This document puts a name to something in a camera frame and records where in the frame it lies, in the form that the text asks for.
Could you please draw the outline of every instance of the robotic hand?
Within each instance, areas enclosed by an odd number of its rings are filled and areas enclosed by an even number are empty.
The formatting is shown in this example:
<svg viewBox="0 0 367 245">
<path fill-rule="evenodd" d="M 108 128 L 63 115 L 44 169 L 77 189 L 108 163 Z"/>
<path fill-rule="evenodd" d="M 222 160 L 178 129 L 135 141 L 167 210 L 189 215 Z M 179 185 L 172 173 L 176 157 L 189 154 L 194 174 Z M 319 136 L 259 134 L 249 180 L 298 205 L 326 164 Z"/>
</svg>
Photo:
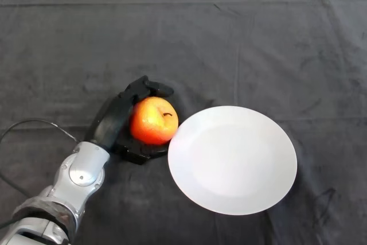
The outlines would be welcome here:
<svg viewBox="0 0 367 245">
<path fill-rule="evenodd" d="M 128 130 L 132 107 L 148 96 L 167 97 L 173 89 L 147 76 L 132 82 L 124 92 L 108 99 L 84 137 L 58 169 L 54 184 L 15 209 L 16 221 L 0 245 L 71 244 L 88 198 L 104 180 L 110 154 L 136 164 L 167 153 L 167 145 L 147 146 Z"/>
</svg>

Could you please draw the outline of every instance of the black wire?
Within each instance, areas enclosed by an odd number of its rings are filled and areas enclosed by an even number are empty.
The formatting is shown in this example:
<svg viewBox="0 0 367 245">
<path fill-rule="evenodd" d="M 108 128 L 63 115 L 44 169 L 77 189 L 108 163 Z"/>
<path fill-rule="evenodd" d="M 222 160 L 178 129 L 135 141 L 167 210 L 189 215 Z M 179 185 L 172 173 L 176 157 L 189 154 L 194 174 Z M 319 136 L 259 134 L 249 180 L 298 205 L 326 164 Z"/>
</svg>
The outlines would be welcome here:
<svg viewBox="0 0 367 245">
<path fill-rule="evenodd" d="M 78 139 L 75 138 L 73 135 L 71 135 L 70 133 L 68 133 L 66 130 L 62 129 L 60 126 L 58 126 L 57 124 L 53 123 L 53 122 L 49 122 L 48 120 L 43 120 L 43 119 L 38 119 L 38 118 L 29 118 L 29 119 L 24 119 L 24 120 L 20 120 L 19 122 L 13 123 L 11 126 L 9 126 L 0 136 L 0 143 L 2 142 L 2 140 L 4 139 L 5 135 L 8 134 L 13 128 L 15 128 L 16 126 L 22 124 L 22 123 L 29 123 L 29 122 L 41 122 L 41 123 L 48 123 L 49 125 L 52 125 L 54 127 L 56 127 L 57 129 L 59 129 L 60 131 L 62 131 L 64 134 L 66 134 L 68 137 L 72 138 L 75 142 L 79 143 Z M 1 171 L 0 171 L 0 178 L 7 183 L 9 186 L 11 186 L 12 188 L 16 189 L 17 191 L 19 191 L 20 193 L 22 193 L 24 196 L 30 198 L 32 197 L 32 195 L 30 193 L 28 193 L 26 190 L 24 190 L 22 187 L 20 187 L 19 185 L 17 185 L 16 183 L 14 183 L 11 179 L 9 179 L 8 177 L 6 177 Z"/>
</svg>

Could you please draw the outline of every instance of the apple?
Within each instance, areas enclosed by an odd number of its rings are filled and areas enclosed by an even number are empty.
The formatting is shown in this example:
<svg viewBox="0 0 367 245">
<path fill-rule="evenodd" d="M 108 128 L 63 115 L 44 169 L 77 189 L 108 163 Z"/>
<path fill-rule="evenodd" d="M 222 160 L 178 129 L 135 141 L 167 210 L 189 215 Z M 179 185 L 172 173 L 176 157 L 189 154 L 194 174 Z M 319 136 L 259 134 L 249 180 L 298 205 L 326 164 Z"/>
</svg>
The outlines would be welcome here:
<svg viewBox="0 0 367 245">
<path fill-rule="evenodd" d="M 149 97 L 134 106 L 130 133 L 147 145 L 163 145 L 172 139 L 177 127 L 177 113 L 167 100 Z"/>
</svg>

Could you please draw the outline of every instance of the dark gray cloth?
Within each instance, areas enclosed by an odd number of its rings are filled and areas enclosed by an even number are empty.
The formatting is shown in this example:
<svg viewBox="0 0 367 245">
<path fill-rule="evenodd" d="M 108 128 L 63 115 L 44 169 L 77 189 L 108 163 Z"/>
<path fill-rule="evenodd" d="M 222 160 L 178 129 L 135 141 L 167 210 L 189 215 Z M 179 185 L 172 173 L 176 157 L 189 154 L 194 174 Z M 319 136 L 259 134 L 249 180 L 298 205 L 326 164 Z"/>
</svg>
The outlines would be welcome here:
<svg viewBox="0 0 367 245">
<path fill-rule="evenodd" d="M 147 74 L 174 87 L 181 119 L 234 104 L 278 122 L 295 185 L 268 211 L 226 216 L 185 197 L 166 157 L 110 162 L 75 244 L 367 244 L 366 15 L 367 0 L 0 0 L 0 125 L 39 116 L 81 138 Z M 23 126 L 0 169 L 37 194 L 73 147 Z M 4 221 L 25 198 L 0 190 Z"/>
</svg>

